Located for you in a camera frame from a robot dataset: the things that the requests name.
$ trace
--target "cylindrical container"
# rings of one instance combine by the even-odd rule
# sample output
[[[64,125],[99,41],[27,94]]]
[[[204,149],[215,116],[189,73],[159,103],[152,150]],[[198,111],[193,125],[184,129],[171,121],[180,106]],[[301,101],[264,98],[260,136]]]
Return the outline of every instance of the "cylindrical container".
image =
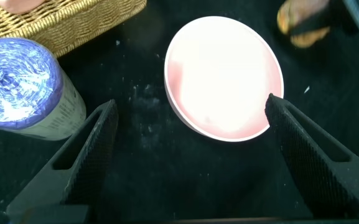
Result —
[[[84,101],[52,53],[31,40],[0,39],[0,129],[60,140],[85,117]]]

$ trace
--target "bowl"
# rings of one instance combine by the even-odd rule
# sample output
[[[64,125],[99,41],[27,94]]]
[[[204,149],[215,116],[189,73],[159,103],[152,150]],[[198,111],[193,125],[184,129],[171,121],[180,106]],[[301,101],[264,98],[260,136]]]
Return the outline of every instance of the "bowl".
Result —
[[[196,19],[176,33],[164,83],[172,109],[188,127],[228,142],[264,133],[269,94],[284,96],[281,69],[269,45],[248,26],[218,16]]]

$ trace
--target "woven basket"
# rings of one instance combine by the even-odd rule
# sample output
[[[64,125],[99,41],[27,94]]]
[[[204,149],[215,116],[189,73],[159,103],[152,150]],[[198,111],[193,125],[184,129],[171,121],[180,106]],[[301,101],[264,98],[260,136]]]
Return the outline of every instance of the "woven basket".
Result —
[[[146,0],[47,0],[31,12],[14,15],[0,7],[0,37],[24,37],[56,57],[138,13]]]

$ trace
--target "black cloth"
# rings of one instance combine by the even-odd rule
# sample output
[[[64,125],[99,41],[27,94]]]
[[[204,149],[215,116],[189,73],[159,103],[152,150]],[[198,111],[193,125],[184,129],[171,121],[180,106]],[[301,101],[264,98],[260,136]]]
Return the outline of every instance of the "black cloth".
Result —
[[[138,15],[59,59],[88,114],[109,99],[118,104],[100,218],[311,217],[270,129],[239,143],[206,138],[180,121],[164,89],[164,57],[182,26],[203,16],[236,19],[276,54],[285,99],[359,156],[359,35],[333,31],[298,49],[277,29],[282,3],[149,0]],[[0,222],[62,144],[0,131]]]

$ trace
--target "blue and white roll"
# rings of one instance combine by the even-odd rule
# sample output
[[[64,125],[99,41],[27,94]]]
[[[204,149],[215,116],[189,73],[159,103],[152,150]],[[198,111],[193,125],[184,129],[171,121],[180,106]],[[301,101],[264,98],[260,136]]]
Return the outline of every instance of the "blue and white roll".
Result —
[[[0,129],[59,140],[85,116],[80,94],[52,53],[31,40],[0,39]]]

